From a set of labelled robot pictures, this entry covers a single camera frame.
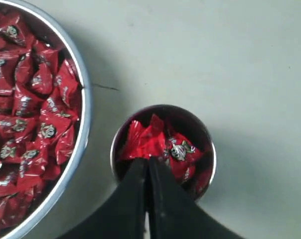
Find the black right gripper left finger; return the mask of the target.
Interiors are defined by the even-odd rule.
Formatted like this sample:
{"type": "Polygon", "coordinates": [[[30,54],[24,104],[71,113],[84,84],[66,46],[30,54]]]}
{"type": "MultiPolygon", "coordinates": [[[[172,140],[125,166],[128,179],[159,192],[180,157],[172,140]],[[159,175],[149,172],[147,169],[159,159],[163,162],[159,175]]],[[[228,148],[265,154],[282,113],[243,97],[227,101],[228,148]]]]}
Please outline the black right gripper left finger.
{"type": "Polygon", "coordinates": [[[142,239],[148,161],[136,159],[109,199],[61,239],[142,239]]]}

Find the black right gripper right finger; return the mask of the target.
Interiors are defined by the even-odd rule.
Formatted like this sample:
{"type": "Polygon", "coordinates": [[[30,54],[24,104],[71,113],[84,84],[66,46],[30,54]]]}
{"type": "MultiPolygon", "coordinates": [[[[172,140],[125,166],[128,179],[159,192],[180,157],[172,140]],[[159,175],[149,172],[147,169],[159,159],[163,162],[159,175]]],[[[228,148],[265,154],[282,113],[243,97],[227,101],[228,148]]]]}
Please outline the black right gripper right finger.
{"type": "Polygon", "coordinates": [[[240,239],[203,211],[176,183],[169,168],[156,157],[149,160],[152,239],[240,239]]]}

